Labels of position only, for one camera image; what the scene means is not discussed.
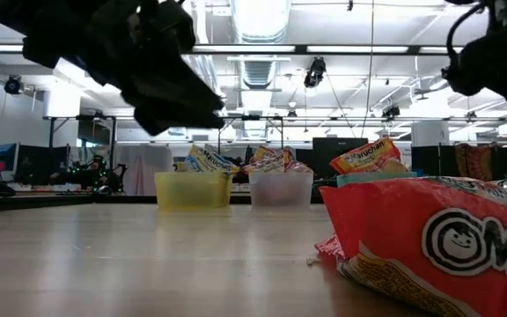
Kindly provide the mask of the black monitor row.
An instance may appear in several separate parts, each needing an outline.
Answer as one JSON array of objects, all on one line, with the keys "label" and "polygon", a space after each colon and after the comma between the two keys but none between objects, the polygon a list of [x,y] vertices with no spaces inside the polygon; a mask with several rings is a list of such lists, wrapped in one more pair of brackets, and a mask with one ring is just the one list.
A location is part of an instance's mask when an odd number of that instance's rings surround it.
[{"label": "black monitor row", "polygon": [[68,165],[70,147],[42,147],[21,144],[18,148],[17,173],[57,172]]}]

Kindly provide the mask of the teal green plastic container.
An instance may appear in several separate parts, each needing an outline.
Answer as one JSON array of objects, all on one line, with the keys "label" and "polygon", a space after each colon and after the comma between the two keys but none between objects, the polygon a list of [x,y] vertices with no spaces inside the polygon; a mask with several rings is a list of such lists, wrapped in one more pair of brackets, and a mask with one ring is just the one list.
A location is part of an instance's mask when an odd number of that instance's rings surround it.
[{"label": "teal green plastic container", "polygon": [[399,178],[415,178],[416,172],[370,172],[370,173],[348,173],[336,177],[337,187],[352,183],[365,183],[373,181],[385,181]]}]

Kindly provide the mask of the patterned hanging cloth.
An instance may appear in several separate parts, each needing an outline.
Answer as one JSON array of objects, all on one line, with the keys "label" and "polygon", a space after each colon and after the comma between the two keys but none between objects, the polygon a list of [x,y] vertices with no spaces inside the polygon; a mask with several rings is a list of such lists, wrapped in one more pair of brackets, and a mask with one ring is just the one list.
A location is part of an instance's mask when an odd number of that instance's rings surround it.
[{"label": "patterned hanging cloth", "polygon": [[472,146],[458,144],[455,157],[459,174],[480,181],[492,181],[492,148],[490,146]]}]

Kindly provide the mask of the blue Maruchan noodle pack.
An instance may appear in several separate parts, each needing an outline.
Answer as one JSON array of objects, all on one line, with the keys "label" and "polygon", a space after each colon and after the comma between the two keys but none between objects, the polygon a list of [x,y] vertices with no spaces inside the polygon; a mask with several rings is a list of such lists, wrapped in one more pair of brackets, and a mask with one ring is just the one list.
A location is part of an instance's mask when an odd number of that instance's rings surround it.
[{"label": "blue Maruchan noodle pack", "polygon": [[219,154],[207,151],[204,148],[193,145],[189,154],[182,162],[175,164],[176,172],[219,172],[237,173],[239,167]]}]

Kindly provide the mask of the black overhead frame bar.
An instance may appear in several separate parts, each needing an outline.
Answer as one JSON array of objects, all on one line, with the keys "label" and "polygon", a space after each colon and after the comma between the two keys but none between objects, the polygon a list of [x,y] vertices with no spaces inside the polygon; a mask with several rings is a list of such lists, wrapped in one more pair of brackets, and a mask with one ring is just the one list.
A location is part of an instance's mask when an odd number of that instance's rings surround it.
[{"label": "black overhead frame bar", "polygon": [[[179,51],[177,48],[157,48],[154,52],[183,55],[447,55],[447,48],[440,46],[364,46],[364,45],[196,45],[190,51]],[[35,49],[36,55],[46,53],[56,56],[72,55],[73,51],[65,53],[48,49]],[[23,54],[22,44],[0,44],[0,55]]]}]

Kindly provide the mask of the black robot with green lights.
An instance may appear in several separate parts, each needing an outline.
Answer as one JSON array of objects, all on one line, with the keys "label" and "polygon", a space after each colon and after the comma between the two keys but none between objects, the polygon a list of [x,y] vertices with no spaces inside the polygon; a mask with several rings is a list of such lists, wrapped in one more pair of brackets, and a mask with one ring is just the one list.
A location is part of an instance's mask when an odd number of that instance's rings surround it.
[{"label": "black robot with green lights", "polygon": [[94,155],[85,164],[73,162],[68,169],[52,173],[49,183],[77,184],[82,190],[90,190],[95,195],[113,195],[124,192],[123,178],[127,170],[124,164],[111,168],[103,156]]}]

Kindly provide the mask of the white draped cloth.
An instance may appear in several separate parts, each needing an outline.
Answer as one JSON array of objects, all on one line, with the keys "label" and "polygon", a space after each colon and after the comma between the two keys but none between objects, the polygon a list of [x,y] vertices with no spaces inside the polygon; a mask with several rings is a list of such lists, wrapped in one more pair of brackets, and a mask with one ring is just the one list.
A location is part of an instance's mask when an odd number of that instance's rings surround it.
[{"label": "white draped cloth", "polygon": [[155,173],[173,169],[171,150],[154,144],[118,145],[114,161],[128,167],[123,176],[126,195],[155,196]]}]

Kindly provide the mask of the yellow plastic container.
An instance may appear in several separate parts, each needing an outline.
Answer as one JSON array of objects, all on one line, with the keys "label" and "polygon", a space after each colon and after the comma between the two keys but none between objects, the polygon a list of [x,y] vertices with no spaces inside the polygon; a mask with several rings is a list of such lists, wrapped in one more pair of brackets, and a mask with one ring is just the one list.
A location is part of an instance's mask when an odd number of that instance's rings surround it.
[{"label": "yellow plastic container", "polygon": [[226,173],[160,172],[154,182],[163,210],[223,208],[231,199],[232,176]]}]

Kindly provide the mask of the white ceiling box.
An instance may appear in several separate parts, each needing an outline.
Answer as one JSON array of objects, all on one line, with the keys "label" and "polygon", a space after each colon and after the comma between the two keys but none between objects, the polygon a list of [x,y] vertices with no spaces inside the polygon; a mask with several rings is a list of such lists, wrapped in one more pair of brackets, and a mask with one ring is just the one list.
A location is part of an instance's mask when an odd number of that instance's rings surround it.
[{"label": "white ceiling box", "polygon": [[44,117],[75,117],[80,113],[81,94],[76,91],[50,90],[44,93]]}]

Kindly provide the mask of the blue monitor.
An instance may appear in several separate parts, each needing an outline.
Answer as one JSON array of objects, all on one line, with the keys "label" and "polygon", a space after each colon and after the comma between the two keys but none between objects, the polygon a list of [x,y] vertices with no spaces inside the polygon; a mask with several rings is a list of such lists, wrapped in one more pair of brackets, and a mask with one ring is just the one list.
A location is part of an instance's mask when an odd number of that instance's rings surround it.
[{"label": "blue monitor", "polygon": [[0,144],[0,163],[5,172],[15,172],[18,166],[19,144]]}]

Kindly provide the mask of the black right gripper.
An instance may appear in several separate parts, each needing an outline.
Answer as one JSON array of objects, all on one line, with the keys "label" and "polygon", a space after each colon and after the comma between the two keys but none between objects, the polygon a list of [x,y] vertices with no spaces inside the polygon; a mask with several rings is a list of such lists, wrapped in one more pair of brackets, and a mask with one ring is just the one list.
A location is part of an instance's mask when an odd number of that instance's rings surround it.
[{"label": "black right gripper", "polygon": [[507,34],[492,33],[471,41],[459,53],[449,54],[442,77],[458,93],[473,96],[489,89],[507,96]]}]

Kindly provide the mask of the black box under rack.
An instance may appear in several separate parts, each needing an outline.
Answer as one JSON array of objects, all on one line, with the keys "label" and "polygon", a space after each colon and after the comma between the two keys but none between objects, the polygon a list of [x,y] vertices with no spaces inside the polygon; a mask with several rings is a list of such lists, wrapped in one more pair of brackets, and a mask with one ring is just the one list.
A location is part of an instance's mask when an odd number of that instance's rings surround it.
[{"label": "black box under rack", "polygon": [[111,129],[102,122],[79,121],[77,138],[92,144],[109,145]]}]

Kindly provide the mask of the black aluminium table frame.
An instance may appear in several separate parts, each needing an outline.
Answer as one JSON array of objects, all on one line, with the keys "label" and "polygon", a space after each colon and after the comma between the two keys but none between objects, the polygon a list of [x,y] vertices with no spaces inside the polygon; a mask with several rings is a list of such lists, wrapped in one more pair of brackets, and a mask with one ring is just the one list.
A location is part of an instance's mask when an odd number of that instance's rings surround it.
[{"label": "black aluminium table frame", "polygon": [[[20,195],[11,198],[0,198],[0,212],[9,210],[30,210],[40,208],[70,207],[78,205],[154,205],[159,210],[166,211],[199,211],[199,210],[223,210],[224,207],[159,207],[155,196],[136,195]],[[312,197],[310,206],[254,206],[249,196],[235,195],[231,197],[230,204],[226,209],[244,207],[249,210],[325,210],[323,201],[318,196]]]}]

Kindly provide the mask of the black rack frame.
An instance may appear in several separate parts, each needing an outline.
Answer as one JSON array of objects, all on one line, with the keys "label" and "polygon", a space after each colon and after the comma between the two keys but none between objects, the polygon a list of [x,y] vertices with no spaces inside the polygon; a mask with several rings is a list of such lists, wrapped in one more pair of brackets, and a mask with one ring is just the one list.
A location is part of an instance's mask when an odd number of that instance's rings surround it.
[{"label": "black rack frame", "polygon": [[[118,119],[115,116],[98,114],[79,114],[75,117],[44,117],[49,121],[48,148],[55,147],[57,133],[62,129],[66,129],[66,137],[63,141],[65,146],[77,146],[80,142],[82,147],[87,145],[104,146],[114,148],[117,139]],[[103,125],[111,129],[111,141],[109,145],[99,145],[88,143],[85,140],[78,139],[78,122],[79,121],[95,121],[102,122]]]}]

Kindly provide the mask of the silver ceiling air duct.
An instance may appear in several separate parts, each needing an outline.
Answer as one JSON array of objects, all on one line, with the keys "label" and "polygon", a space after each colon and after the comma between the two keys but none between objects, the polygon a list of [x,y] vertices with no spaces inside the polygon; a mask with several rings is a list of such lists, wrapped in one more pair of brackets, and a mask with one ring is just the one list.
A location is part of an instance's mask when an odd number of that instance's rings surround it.
[{"label": "silver ceiling air duct", "polygon": [[285,38],[290,0],[230,0],[234,41],[277,44]]}]

